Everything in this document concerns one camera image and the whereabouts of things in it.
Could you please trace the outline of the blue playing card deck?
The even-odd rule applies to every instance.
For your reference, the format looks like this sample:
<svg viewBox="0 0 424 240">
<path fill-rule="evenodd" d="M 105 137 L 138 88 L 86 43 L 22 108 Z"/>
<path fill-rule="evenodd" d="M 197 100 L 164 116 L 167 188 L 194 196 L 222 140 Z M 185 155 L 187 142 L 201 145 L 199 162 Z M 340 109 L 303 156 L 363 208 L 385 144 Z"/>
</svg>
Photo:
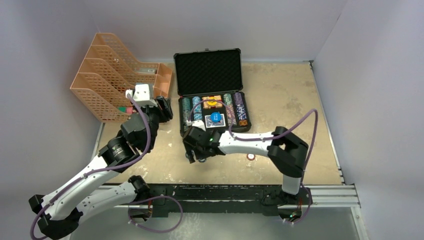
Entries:
<svg viewBox="0 0 424 240">
<path fill-rule="evenodd" d="M 221 128 L 226 126 L 226 120 L 222 113 L 213 112 L 211 115 L 206 115 L 204 117 L 205 127 L 207 129 L 211 128 Z"/>
</svg>

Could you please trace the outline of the blue round dealer button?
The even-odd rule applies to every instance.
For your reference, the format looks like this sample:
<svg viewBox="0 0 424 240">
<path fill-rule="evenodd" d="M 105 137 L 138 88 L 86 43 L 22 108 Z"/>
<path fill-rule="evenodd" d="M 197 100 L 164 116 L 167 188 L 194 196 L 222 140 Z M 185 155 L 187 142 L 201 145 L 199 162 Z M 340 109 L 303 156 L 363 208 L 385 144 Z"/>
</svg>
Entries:
<svg viewBox="0 0 424 240">
<path fill-rule="evenodd" d="M 211 120 L 213 123 L 219 123 L 219 122 L 222 120 L 221 114 L 220 114 L 219 112 L 213 112 L 213 113 L 210 115 L 210 120 Z"/>
</svg>

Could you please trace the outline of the red five poker chip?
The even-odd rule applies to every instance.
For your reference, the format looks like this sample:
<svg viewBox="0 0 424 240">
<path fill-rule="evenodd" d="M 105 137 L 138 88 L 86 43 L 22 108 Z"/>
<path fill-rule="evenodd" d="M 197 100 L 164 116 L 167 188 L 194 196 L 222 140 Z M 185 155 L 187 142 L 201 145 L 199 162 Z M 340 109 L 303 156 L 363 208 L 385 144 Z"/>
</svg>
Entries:
<svg viewBox="0 0 424 240">
<path fill-rule="evenodd" d="M 253 160 L 255 160 L 256 156 L 255 156 L 254 154 L 247 154 L 247 155 L 246 155 L 246 158 L 247 158 L 249 161 L 253 161 Z"/>
</svg>

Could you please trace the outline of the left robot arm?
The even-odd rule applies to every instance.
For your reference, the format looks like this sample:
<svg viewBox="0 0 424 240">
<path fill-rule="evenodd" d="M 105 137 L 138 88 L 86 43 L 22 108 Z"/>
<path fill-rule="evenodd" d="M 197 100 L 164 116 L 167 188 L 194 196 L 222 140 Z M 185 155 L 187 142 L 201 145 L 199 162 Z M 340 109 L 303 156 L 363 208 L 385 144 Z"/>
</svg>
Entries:
<svg viewBox="0 0 424 240">
<path fill-rule="evenodd" d="M 117 136 L 67 183 L 47 195 L 36 194 L 29 199 L 36 214 L 30 227 L 32 240 L 37 239 L 36 228 L 43 234 L 42 240 L 61 240 L 107 209 L 133 202 L 142 205 L 148 201 L 149 188 L 139 175 L 109 191 L 93 193 L 150 153 L 159 124 L 173 118 L 169 98 L 158 96 L 146 102 L 135 96 L 129 99 L 137 112 L 121 125 Z"/>
</svg>

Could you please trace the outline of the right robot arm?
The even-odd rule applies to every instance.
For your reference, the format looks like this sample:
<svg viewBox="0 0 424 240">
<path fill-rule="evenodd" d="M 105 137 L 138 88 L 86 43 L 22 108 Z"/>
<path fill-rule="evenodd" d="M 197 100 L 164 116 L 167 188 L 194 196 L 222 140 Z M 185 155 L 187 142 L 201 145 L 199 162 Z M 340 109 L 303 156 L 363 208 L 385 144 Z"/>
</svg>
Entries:
<svg viewBox="0 0 424 240">
<path fill-rule="evenodd" d="M 282 200 L 292 204 L 300 198 L 309 145 L 285 127 L 277 126 L 265 133 L 233 133 L 191 126 L 182 141 L 191 163 L 231 154 L 267 157 L 282 174 Z"/>
</svg>

